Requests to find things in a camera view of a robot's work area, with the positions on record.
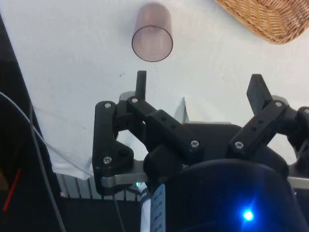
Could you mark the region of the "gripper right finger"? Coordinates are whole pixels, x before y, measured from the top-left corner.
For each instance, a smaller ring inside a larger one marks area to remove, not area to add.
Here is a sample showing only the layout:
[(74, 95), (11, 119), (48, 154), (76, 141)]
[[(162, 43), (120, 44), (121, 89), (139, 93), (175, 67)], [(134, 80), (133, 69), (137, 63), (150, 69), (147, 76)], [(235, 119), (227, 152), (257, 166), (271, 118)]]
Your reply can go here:
[(309, 108), (293, 109), (270, 94), (262, 75), (251, 76), (247, 98), (254, 116), (232, 138), (229, 148), (242, 157), (249, 157), (268, 145), (276, 134), (285, 135), (299, 156), (309, 145)]

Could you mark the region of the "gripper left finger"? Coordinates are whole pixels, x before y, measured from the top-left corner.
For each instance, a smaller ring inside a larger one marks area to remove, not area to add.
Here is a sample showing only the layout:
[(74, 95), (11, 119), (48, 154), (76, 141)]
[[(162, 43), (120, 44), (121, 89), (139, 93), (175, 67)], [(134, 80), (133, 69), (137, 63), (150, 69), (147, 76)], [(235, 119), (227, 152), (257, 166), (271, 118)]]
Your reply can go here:
[[(157, 186), (184, 165), (202, 158), (204, 144), (197, 135), (146, 101), (146, 75), (146, 71), (138, 71), (135, 92), (127, 99), (96, 104), (93, 172), (96, 190), (102, 196), (137, 182)], [(136, 160), (133, 149), (117, 141), (119, 132), (126, 130), (146, 147), (143, 160)]]

